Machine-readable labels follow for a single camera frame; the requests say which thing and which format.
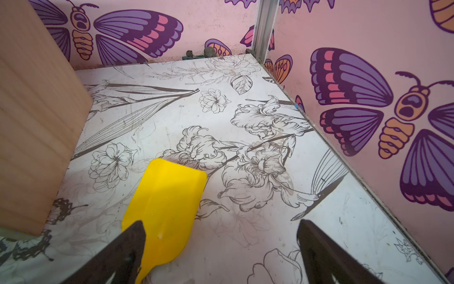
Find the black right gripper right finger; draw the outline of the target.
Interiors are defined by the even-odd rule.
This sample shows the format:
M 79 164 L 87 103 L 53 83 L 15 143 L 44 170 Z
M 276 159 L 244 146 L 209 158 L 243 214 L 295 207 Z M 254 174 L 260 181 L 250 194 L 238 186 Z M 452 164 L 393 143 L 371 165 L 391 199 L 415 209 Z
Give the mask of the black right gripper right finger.
M 382 282 L 310 220 L 300 221 L 297 241 L 310 284 Z

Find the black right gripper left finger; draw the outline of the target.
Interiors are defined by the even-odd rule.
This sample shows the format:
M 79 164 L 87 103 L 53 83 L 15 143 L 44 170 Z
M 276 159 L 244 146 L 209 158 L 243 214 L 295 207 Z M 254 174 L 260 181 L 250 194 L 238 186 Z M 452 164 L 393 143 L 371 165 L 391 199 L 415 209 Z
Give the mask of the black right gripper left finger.
M 143 222 L 134 222 L 63 283 L 134 284 L 140 271 L 145 239 Z

